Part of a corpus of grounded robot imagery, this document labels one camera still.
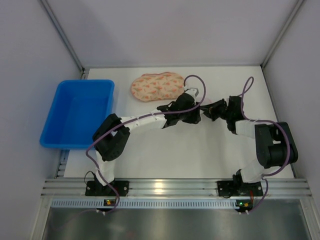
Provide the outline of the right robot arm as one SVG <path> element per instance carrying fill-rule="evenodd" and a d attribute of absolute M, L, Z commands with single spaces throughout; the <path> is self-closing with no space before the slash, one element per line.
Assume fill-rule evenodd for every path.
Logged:
<path fill-rule="evenodd" d="M 256 157 L 236 172 L 235 181 L 253 184 L 297 162 L 299 154 L 288 123 L 247 118 L 241 96 L 230 96 L 228 101 L 221 99 L 200 109 L 212 121 L 225 120 L 233 134 L 255 140 Z"/>

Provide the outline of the pink trimmed mesh laundry bag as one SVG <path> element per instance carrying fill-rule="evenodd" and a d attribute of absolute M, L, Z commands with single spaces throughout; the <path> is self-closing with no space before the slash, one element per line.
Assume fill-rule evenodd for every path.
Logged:
<path fill-rule="evenodd" d="M 205 98 L 200 105 L 201 106 L 206 106 L 206 105 L 210 105 L 212 103 L 213 103 L 213 101 L 210 98 Z"/>

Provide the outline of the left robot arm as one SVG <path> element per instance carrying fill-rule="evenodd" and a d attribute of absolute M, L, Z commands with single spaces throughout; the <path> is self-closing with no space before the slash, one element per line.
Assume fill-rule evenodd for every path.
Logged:
<path fill-rule="evenodd" d="M 175 101 L 158 106 L 140 116 L 118 117 L 110 114 L 94 133 L 92 139 L 96 152 L 95 178 L 103 187 L 115 179 L 115 159 L 124 151 L 131 134 L 153 129 L 165 129 L 182 121 L 188 124 L 200 122 L 200 102 L 196 102 L 198 90 L 189 88 Z"/>

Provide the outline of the floral orange laundry bag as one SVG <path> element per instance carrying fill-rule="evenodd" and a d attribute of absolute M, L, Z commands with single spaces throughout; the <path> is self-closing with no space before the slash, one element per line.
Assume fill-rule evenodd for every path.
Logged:
<path fill-rule="evenodd" d="M 130 92 L 142 102 L 174 100 L 184 92 L 184 78 L 175 72 L 143 74 L 133 81 Z"/>

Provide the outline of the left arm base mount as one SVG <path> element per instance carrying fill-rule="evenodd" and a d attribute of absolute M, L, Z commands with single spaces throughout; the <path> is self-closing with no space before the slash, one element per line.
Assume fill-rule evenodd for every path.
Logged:
<path fill-rule="evenodd" d="M 129 192 L 129 181 L 114 180 L 110 185 L 120 197 L 125 197 Z M 85 196 L 88 197 L 115 197 L 116 192 L 108 185 L 103 186 L 98 180 L 91 180 L 86 183 Z"/>

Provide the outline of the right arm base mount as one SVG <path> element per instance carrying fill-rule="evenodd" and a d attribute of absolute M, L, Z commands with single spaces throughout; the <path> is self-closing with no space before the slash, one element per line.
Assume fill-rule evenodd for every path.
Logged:
<path fill-rule="evenodd" d="M 217 181 L 218 196 L 231 197 L 262 197 L 264 192 L 260 182 L 242 183 L 234 180 Z"/>

